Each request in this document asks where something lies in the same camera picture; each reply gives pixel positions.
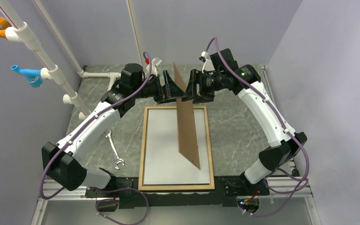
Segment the brown fibreboard backing board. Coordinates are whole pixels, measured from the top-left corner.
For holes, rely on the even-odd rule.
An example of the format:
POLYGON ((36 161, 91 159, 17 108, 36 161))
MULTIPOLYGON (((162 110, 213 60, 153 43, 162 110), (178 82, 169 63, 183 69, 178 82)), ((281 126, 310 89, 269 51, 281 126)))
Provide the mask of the brown fibreboard backing board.
POLYGON ((181 97, 176 99, 176 113, 179 153, 200 170, 193 103, 184 102, 181 97))

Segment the landscape photo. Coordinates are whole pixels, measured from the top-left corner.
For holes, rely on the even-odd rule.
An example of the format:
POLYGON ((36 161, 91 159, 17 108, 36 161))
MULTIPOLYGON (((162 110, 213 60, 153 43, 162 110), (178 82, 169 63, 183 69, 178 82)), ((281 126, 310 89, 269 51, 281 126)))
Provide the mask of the landscape photo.
POLYGON ((210 183, 205 110, 194 109, 194 115, 200 169, 179 152, 176 109, 151 108, 148 110, 144 185, 210 183))

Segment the light wooden picture frame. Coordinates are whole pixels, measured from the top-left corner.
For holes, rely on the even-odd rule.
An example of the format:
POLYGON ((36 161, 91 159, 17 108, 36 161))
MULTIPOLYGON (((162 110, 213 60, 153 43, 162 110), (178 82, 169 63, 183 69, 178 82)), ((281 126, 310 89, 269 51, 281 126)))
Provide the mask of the light wooden picture frame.
POLYGON ((142 146, 141 146, 141 157, 140 157, 140 169, 139 169, 139 184, 138 188, 142 191, 198 191, 198 190, 213 190, 215 188, 214 182, 214 172, 213 172, 213 159, 212 151, 210 144, 210 132, 209 132, 209 123, 208 123, 208 113, 205 106, 196 106, 194 109, 204 109, 205 110, 205 124, 206 124, 206 136, 207 136, 207 145, 208 145, 208 162, 210 166, 210 183, 209 184, 190 184, 190 185, 144 185, 143 175, 144 175, 144 160, 145 160, 145 144, 146 144, 146 130, 147 130, 147 118, 148 110, 151 108, 157 109, 176 109, 175 106, 147 106, 144 110, 144 119, 143 119, 143 133, 142 133, 142 146))

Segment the white PVC pipe stand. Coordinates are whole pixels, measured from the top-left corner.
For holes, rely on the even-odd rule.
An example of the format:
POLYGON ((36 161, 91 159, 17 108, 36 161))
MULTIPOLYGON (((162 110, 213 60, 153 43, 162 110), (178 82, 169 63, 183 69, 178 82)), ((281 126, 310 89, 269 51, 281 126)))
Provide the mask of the white PVC pipe stand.
MULTIPOLYGON (((73 53, 69 49, 67 43, 62 38, 61 33, 58 31, 48 12, 44 8, 42 2, 36 0, 34 1, 34 3, 40 11, 41 15, 44 17, 44 20, 47 22, 50 29, 54 33, 63 50, 66 52, 69 59, 75 66, 78 75, 81 78, 109 78, 108 89, 110 90, 114 82, 120 79, 120 72, 93 73, 88 72, 83 67, 81 67, 80 64, 77 62, 76 58, 74 57, 73 53)), ((86 119, 90 115, 90 111, 86 108, 83 100, 79 97, 78 93, 68 83, 65 74, 61 71, 59 66, 56 65, 46 53, 46 51, 42 47, 40 40, 33 32, 31 27, 20 18, 20 16, 17 14, 17 12, 8 0, 0 0, 0 12, 3 14, 2 17, 11 24, 11 26, 6 28, 5 30, 5 39, 13 43, 22 43, 30 51, 32 51, 39 59, 39 61, 43 64, 43 68, 40 69, 43 81, 53 80, 57 85, 59 85, 65 92, 65 95, 63 96, 63 103, 70 104, 78 108, 80 111, 78 116, 79 119, 86 119)))

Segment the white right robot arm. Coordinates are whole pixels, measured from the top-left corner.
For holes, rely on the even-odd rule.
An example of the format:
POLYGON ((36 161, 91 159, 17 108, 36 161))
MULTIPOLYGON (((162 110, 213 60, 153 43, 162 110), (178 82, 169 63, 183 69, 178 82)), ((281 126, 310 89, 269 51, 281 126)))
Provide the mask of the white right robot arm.
POLYGON ((240 67, 230 49, 211 55, 204 51, 199 60, 203 62, 202 70, 191 70, 187 96, 182 101, 208 103, 217 91, 232 91, 255 116, 268 140, 269 147, 241 174, 240 190, 250 195, 261 180, 298 154, 307 137, 296 132, 278 112, 255 68, 249 64, 240 67))

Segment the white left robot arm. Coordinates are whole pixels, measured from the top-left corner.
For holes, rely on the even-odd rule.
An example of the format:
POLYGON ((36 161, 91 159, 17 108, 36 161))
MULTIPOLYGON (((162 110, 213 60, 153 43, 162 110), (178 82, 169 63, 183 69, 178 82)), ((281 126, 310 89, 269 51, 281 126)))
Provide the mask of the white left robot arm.
POLYGON ((136 63, 127 64, 111 88, 102 96, 93 112, 69 135, 56 143, 42 147, 44 173, 65 189, 79 186, 97 188, 105 197, 116 190, 116 177, 106 169, 87 168, 82 158, 96 140, 120 120, 140 98, 153 98, 158 104, 174 102, 186 97, 185 84, 177 69, 173 75, 164 70, 162 75, 147 73, 136 63))

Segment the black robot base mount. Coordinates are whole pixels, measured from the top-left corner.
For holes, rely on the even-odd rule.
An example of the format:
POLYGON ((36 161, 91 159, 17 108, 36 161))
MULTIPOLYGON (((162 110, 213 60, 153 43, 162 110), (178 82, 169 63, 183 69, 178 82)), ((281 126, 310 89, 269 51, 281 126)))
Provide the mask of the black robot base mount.
MULTIPOLYGON (((120 209, 133 209, 145 206, 145 199, 136 191, 130 188, 138 188, 137 177, 118 177, 116 188, 125 188, 116 197, 119 199, 120 209)), ((224 207, 236 207, 235 199, 250 197, 253 191, 247 190, 242 186, 239 176, 215 176, 214 190, 198 190, 196 192, 169 192, 162 193, 153 191, 143 191, 149 206, 196 206, 196 205, 221 205, 224 207)))

